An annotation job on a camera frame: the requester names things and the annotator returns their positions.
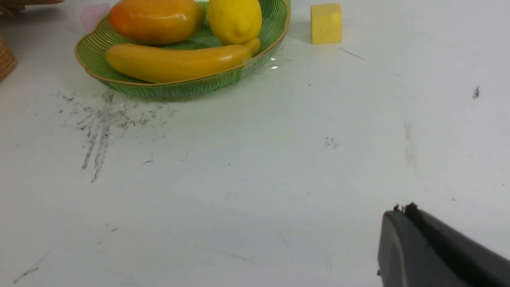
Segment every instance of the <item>orange mango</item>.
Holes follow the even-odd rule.
[[[170,44],[200,31],[206,17],[194,0],[120,0],[110,24],[122,37],[141,44]]]

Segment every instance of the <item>plastic fruit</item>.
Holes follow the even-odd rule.
[[[259,0],[209,0],[209,26],[225,44],[245,44],[257,38],[262,27]]]
[[[260,46],[258,38],[245,45],[187,51],[123,43],[110,47],[105,58],[121,74],[151,83],[170,83],[212,76],[240,66]]]
[[[194,0],[120,0],[110,10],[113,30],[142,44],[186,40],[200,31],[205,17]]]

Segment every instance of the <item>pink object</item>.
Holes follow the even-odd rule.
[[[110,12],[110,4],[98,4],[86,6],[83,8],[80,18],[82,19],[83,28],[87,33],[91,33],[97,24]]]

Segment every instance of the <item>wicker basket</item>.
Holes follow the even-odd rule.
[[[16,64],[16,57],[14,57],[7,43],[0,36],[0,81],[5,79],[14,70]]]

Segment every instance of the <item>basket rim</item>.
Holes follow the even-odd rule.
[[[289,23],[290,23],[290,7],[289,5],[287,4],[287,1],[286,0],[279,0],[280,2],[283,2],[283,4],[285,5],[285,7],[287,8],[287,18],[285,19],[285,27],[284,27],[284,30],[283,32],[280,34],[280,36],[278,37],[278,39],[276,39],[269,47],[267,47],[265,50],[263,50],[262,52],[260,52],[258,55],[256,55],[255,57],[251,58],[251,61],[249,63],[252,63],[254,61],[257,61],[258,59],[262,58],[263,56],[265,56],[268,52],[270,52],[278,43],[280,43],[283,38],[285,37],[285,35],[287,34],[287,31],[289,29]],[[205,77],[198,77],[198,78],[194,78],[194,79],[189,79],[189,80],[181,80],[181,81],[173,81],[173,82],[166,82],[166,83],[133,83],[133,82],[127,82],[127,81],[119,81],[119,80],[113,80],[113,79],[110,79],[110,78],[105,78],[105,77],[102,77],[102,76],[99,76],[97,74],[95,74],[94,72],[92,72],[88,67],[87,67],[87,64],[80,58],[80,55],[78,54],[78,47],[80,46],[80,44],[82,43],[83,40],[85,40],[85,38],[87,38],[89,35],[91,34],[94,34],[97,30],[97,27],[99,26],[99,24],[101,24],[101,22],[103,20],[105,20],[106,18],[108,18],[109,15],[106,15],[103,19],[101,19],[101,21],[99,21],[99,23],[96,25],[96,27],[94,28],[94,31],[86,34],[85,36],[83,36],[79,41],[78,43],[74,46],[74,56],[76,57],[78,63],[80,63],[80,65],[85,69],[85,71],[90,75],[92,76],[93,78],[96,78],[98,80],[101,80],[101,81],[104,81],[104,82],[108,82],[108,83],[115,83],[115,84],[122,84],[122,85],[126,85],[126,86],[135,86],[135,87],[161,87],[161,86],[168,86],[168,85],[175,85],[175,84],[184,84],[184,83],[188,83],[188,82],[193,82],[193,81],[196,81],[196,80],[201,80],[201,79],[205,79],[205,78],[209,78],[209,77],[213,77],[213,76],[217,76],[217,75],[220,75],[220,74],[224,74],[224,73],[228,73],[230,71],[234,71],[234,70],[237,70],[239,68],[242,68],[242,67],[245,67],[247,64],[249,63],[245,63],[245,64],[241,64],[241,65],[238,65],[238,66],[235,66],[231,69],[228,69],[228,70],[223,70],[221,72],[218,72],[218,73],[215,73],[215,74],[212,74],[212,75],[208,75],[208,76],[205,76]]]

